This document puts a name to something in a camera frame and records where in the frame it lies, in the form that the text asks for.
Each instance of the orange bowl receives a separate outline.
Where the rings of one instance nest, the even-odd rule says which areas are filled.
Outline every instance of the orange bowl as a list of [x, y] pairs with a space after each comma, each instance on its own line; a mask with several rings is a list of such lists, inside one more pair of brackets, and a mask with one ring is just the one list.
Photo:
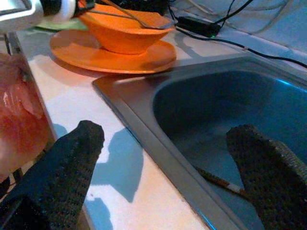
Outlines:
[[[107, 13], [125, 15], [121, 11], [112, 6], [96, 4], [94, 10]], [[158, 13], [130, 11], [144, 21], [169, 20]], [[144, 29], [133, 19], [121, 18], [110, 15], [97, 13], [86, 13], [80, 17], [81, 21], [88, 27], [90, 33], [99, 41], [99, 43], [107, 50], [120, 54], [141, 54], [148, 47], [167, 35], [174, 28], [155, 30]]]

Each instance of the black cable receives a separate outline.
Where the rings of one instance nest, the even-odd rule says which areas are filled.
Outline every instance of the black cable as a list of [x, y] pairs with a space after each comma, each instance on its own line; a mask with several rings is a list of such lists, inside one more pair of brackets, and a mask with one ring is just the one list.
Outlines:
[[238, 46], [238, 47], [240, 47], [240, 48], [243, 48], [243, 49], [245, 49], [245, 50], [248, 50], [249, 52], [252, 52], [252, 53], [254, 53], [254, 54], [257, 54], [257, 55], [259, 55], [259, 56], [261, 56], [261, 57], [269, 58], [269, 59], [275, 59], [275, 60], [290, 61], [290, 62], [293, 62], [293, 63], [295, 63], [295, 64], [298, 64], [298, 65], [300, 65], [300, 66], [302, 66], [302, 67], [304, 67], [304, 68], [307, 69], [307, 65], [306, 65], [306, 64], [304, 64], [304, 63], [302, 63], [302, 62], [300, 62], [300, 61], [291, 59], [291, 58], [271, 56], [271, 55], [267, 55], [267, 54], [260, 53], [260, 52], [258, 52], [258, 51], [256, 51], [256, 50], [253, 50], [253, 49], [251, 49], [251, 48], [248, 48], [248, 47], [246, 47], [246, 46], [244, 46], [244, 45], [241, 45], [241, 44], [239, 44], [239, 43], [236, 43], [236, 42], [232, 42], [232, 41], [228, 41], [228, 40], [224, 40], [224, 39], [219, 39], [219, 38], [204, 38], [204, 37], [198, 37], [198, 36], [195, 36], [195, 35], [192, 35], [192, 34], [186, 32], [186, 31], [183, 31], [183, 30], [181, 30], [181, 29], [179, 29], [179, 28], [177, 28], [177, 30], [178, 30], [179, 32], [181, 32], [181, 33], [183, 33], [183, 34], [189, 36], [189, 37], [192, 37], [192, 38], [195, 38], [195, 39], [198, 39], [198, 40], [202, 40], [202, 41], [224, 42], [224, 43], [232, 44], [232, 45], [234, 45], [234, 46]]
[[[234, 4], [234, 2], [235, 2], [235, 0], [232, 0], [231, 4], [229, 5], [229, 8], [228, 8], [228, 11], [227, 11], [227, 15], [226, 15], [226, 17], [228, 17], [228, 16], [229, 16], [229, 13], [230, 13], [231, 7], [232, 7], [232, 5]], [[227, 19], [225, 19], [225, 20], [223, 21], [223, 24], [222, 24], [222, 26], [221, 26], [221, 29], [222, 29], [222, 27], [224, 26], [224, 24], [225, 24], [226, 20], [227, 20]]]
[[173, 19], [173, 20], [177, 19], [175, 13], [174, 13], [173, 10], [171, 9], [170, 3], [168, 3], [168, 10], [169, 10], [169, 14], [171, 15], [172, 19]]
[[237, 9], [235, 12], [231, 13], [230, 15], [221, 18], [220, 20], [217, 20], [216, 22], [214, 22], [214, 24], [218, 24], [223, 22], [224, 20], [227, 20], [228, 18], [231, 18], [232, 16], [238, 14], [239, 12], [241, 12], [245, 7], [247, 7], [253, 0], [248, 0], [247, 2], [245, 2], [245, 4], [243, 6], [241, 6], [239, 9]]

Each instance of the utensil handle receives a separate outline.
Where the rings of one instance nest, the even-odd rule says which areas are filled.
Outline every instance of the utensil handle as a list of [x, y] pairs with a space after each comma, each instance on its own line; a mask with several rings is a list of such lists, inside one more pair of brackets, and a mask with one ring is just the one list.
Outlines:
[[107, 13], [107, 12], [103, 12], [103, 11], [94, 11], [94, 10], [91, 10], [89, 12], [90, 13], [98, 13], [98, 14], [103, 14], [103, 15], [108, 15], [108, 16], [114, 16], [114, 17], [120, 17], [120, 18], [128, 18], [128, 19], [135, 20], [135, 19], [131, 18], [130, 16], [119, 15], [119, 14], [115, 14], [115, 13]]
[[113, 6], [114, 8], [118, 9], [119, 11], [129, 15], [131, 18], [133, 18], [134, 20], [137, 20], [143, 27], [149, 27], [149, 25], [147, 25], [145, 22], [143, 22], [142, 20], [140, 20], [138, 17], [134, 16], [132, 13], [129, 13], [127, 10], [121, 8], [120, 6], [116, 5], [115, 3], [113, 3], [110, 0], [102, 0], [104, 3]]

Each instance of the pink object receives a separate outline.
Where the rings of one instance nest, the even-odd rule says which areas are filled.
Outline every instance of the pink object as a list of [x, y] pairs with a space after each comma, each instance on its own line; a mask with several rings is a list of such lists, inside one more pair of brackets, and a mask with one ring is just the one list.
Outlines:
[[0, 182], [33, 160], [49, 129], [32, 82], [24, 82], [21, 56], [0, 54]]

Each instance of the sink basin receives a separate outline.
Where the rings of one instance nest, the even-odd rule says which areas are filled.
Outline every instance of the sink basin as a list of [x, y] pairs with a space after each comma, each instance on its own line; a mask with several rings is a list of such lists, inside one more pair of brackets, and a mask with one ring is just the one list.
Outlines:
[[211, 229], [264, 229], [253, 205], [194, 166], [243, 187], [226, 132], [242, 124], [284, 142], [307, 163], [306, 76], [263, 59], [228, 59], [94, 86]]

